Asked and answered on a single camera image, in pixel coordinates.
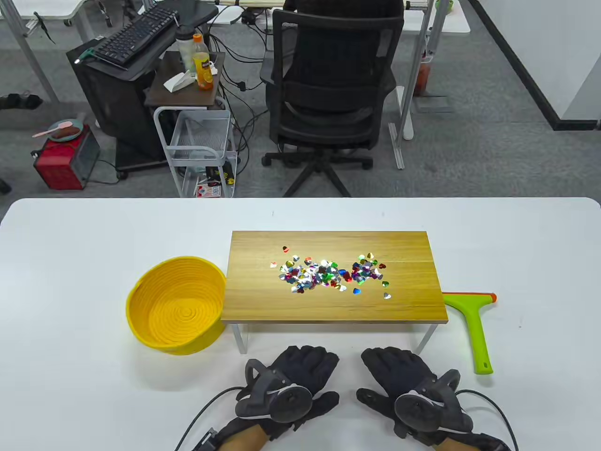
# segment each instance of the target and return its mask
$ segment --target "glove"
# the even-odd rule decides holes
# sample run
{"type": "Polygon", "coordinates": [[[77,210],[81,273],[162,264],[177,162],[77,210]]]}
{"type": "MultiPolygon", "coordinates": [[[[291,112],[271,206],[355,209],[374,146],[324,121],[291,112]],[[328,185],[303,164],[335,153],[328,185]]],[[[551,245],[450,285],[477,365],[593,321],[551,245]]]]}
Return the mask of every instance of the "glove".
{"type": "MultiPolygon", "coordinates": [[[[299,349],[297,346],[290,346],[279,355],[269,368],[282,372],[291,382],[302,385],[315,396],[326,385],[339,360],[336,354],[326,352],[325,348],[322,347],[303,346],[299,349]]],[[[236,400],[250,394],[256,381],[257,378],[241,390],[236,396],[236,400]]],[[[340,395],[335,391],[323,393],[320,397],[313,399],[311,410],[293,423],[277,423],[271,419],[243,420],[235,418],[219,431],[216,439],[218,443],[223,443],[227,438],[238,432],[260,425],[265,434],[269,436],[269,439],[274,440],[291,427],[294,427],[294,431],[296,431],[306,421],[330,412],[338,405],[339,400],[340,395]]]]}
{"type": "Polygon", "coordinates": [[[378,384],[388,396],[383,396],[369,388],[357,390],[357,400],[370,409],[394,421],[394,432],[401,438],[411,433],[409,428],[394,412],[394,402],[405,393],[410,392],[426,378],[436,379],[428,365],[411,351],[398,348],[366,349],[361,359],[378,384]]]}
{"type": "Polygon", "coordinates": [[[397,417],[394,411],[394,402],[400,395],[416,389],[429,378],[432,382],[437,379],[418,355],[411,351],[388,347],[386,349],[366,349],[361,354],[361,359],[388,396],[383,396],[368,388],[360,388],[357,390],[357,400],[393,420],[394,433],[400,438],[405,438],[407,434],[410,434],[426,446],[438,445],[450,438],[481,451],[510,451],[505,443],[490,435],[455,434],[445,431],[422,432],[408,427],[397,417]]]}

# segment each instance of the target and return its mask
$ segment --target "gray carpet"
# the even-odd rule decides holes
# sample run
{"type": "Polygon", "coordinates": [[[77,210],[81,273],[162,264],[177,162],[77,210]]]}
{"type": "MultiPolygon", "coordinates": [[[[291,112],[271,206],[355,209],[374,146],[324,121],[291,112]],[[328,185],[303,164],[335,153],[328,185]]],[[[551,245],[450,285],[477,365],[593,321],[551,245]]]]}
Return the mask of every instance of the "gray carpet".
{"type": "MultiPolygon", "coordinates": [[[[601,200],[601,133],[554,132],[534,101],[511,69],[467,1],[462,3],[472,28],[470,35],[443,36],[432,68],[429,92],[450,96],[454,112],[415,114],[415,139],[404,145],[406,169],[395,166],[387,124],[398,121],[393,94],[387,99],[382,118],[380,141],[371,151],[374,168],[340,166],[336,171],[356,197],[411,196],[586,196],[601,200]]],[[[86,6],[97,32],[107,29],[93,4],[86,6]]],[[[116,26],[121,20],[118,3],[108,4],[116,26]]],[[[64,52],[79,43],[74,28],[62,22],[49,22],[56,46],[36,33],[31,46],[46,70],[62,108],[80,111],[85,98],[64,52]]],[[[215,31],[230,47],[241,54],[262,56],[262,44],[256,34],[242,25],[215,31]]],[[[404,36],[394,59],[394,73],[405,80],[413,37],[404,36]]],[[[240,64],[230,58],[226,67],[235,80],[254,85],[258,82],[258,64],[240,64]]],[[[0,22],[0,79],[3,93],[43,92],[6,24],[0,22]]],[[[260,112],[265,109],[264,89],[238,93],[260,112]]],[[[239,122],[250,117],[247,107],[235,99],[233,110],[239,122]]],[[[29,153],[41,141],[31,134],[47,125],[56,113],[48,106],[34,112],[0,111],[0,177],[13,192],[0,197],[0,218],[9,205],[23,197],[173,197],[177,195],[169,171],[164,169],[132,173],[117,185],[90,183],[79,192],[50,191],[32,167],[29,153]]],[[[113,161],[114,140],[96,130],[103,147],[103,158],[113,161]]],[[[269,168],[260,163],[265,152],[274,152],[268,138],[268,119],[257,122],[251,140],[250,160],[238,177],[238,197],[278,197],[301,169],[283,167],[274,162],[269,168]]],[[[248,154],[242,155],[243,162],[248,154]]],[[[93,179],[111,181],[109,165],[99,162],[93,179]]],[[[298,192],[303,197],[337,197],[338,192],[322,174],[315,174],[298,192]]]]}

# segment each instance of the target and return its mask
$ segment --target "bottle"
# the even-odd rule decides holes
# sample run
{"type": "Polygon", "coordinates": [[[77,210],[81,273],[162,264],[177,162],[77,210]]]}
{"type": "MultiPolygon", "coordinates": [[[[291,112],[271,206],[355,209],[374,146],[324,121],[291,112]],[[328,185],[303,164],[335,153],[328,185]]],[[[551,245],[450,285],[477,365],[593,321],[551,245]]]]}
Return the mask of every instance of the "bottle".
{"type": "Polygon", "coordinates": [[[182,57],[186,70],[194,73],[196,68],[192,56],[194,54],[194,29],[186,25],[180,25],[175,30],[175,40],[182,57]]]}
{"type": "Polygon", "coordinates": [[[203,91],[213,89],[213,75],[211,74],[211,66],[209,65],[209,49],[203,42],[203,35],[197,33],[194,39],[194,54],[192,59],[196,65],[196,80],[198,86],[203,91]]]}

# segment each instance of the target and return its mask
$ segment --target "green squeegee handle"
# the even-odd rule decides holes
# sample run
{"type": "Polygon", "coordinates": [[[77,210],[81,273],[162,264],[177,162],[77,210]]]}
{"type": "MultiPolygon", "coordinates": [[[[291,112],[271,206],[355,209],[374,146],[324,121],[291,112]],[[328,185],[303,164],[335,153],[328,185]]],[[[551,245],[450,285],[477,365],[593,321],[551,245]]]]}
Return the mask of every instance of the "green squeegee handle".
{"type": "Polygon", "coordinates": [[[469,337],[472,342],[475,373],[492,374],[492,365],[486,348],[486,338],[484,338],[480,314],[477,311],[464,311],[462,313],[468,324],[469,337]]]}

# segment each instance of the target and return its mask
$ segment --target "wall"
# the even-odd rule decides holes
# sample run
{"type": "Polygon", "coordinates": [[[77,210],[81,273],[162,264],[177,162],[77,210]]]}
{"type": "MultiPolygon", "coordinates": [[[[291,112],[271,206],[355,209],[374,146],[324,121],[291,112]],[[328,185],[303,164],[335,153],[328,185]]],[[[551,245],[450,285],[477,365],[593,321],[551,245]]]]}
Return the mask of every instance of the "wall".
{"type": "Polygon", "coordinates": [[[600,118],[601,2],[581,0],[578,8],[569,0],[480,4],[561,119],[600,118]],[[593,67],[596,76],[589,80],[593,67]],[[585,92],[577,95],[585,81],[585,92]]]}

